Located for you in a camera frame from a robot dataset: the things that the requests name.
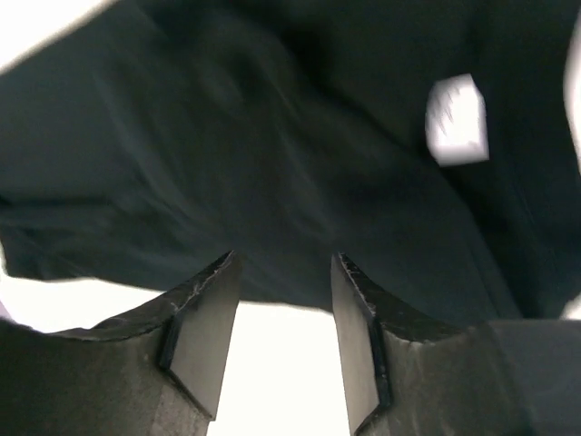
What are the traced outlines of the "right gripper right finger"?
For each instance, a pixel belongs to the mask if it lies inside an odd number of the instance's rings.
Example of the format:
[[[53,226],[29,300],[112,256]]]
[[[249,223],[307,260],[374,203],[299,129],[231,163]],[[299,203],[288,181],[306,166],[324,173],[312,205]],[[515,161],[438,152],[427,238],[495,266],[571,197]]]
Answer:
[[[577,435],[580,323],[458,329],[331,261],[333,316],[353,435]]]

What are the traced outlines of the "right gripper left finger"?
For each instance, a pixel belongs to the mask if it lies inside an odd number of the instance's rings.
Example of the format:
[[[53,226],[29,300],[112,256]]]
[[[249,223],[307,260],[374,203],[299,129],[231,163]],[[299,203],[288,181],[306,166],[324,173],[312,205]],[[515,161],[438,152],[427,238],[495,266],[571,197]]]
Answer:
[[[240,298],[226,253],[90,330],[1,323],[4,435],[203,435],[215,419]]]

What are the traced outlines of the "black t-shirt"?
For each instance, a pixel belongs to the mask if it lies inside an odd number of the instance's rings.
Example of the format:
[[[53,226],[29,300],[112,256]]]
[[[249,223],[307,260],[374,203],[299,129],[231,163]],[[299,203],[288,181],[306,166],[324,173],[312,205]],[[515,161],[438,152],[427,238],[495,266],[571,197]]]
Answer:
[[[563,102],[577,1],[119,1],[1,76],[10,276],[166,291],[228,251],[242,296],[329,310],[346,253],[456,325],[580,292]],[[469,74],[489,158],[426,113]]]

